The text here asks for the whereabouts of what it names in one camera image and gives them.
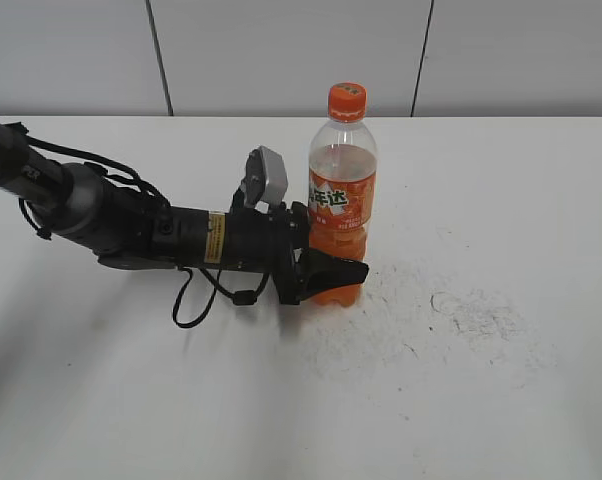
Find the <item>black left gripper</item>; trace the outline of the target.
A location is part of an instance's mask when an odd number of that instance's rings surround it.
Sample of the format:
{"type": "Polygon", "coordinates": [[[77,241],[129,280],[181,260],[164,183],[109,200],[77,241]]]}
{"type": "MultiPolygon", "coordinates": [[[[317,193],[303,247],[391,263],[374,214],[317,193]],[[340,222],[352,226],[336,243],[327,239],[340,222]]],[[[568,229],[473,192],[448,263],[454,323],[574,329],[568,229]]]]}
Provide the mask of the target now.
{"type": "Polygon", "coordinates": [[[266,213],[234,208],[225,216],[224,268],[260,273],[255,290],[239,290],[229,297],[236,305],[253,305],[272,279],[279,302],[297,305],[316,297],[318,304],[354,304],[360,295],[369,266],[353,259],[335,257],[307,247],[307,206],[294,201],[266,213]]]}

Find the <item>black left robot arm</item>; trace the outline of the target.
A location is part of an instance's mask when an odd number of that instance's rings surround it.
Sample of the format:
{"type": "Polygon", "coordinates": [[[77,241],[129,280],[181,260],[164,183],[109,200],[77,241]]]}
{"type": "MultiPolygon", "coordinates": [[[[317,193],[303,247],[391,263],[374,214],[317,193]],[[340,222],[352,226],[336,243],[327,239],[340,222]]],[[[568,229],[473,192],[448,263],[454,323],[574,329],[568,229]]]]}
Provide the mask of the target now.
{"type": "Polygon", "coordinates": [[[224,271],[257,273],[284,305],[359,285],[369,271],[310,246],[307,207],[284,202],[283,159],[264,146],[248,155],[229,211],[214,212],[172,205],[119,162],[0,124],[0,189],[39,237],[82,245],[109,268],[199,271],[212,284],[224,271]]]}

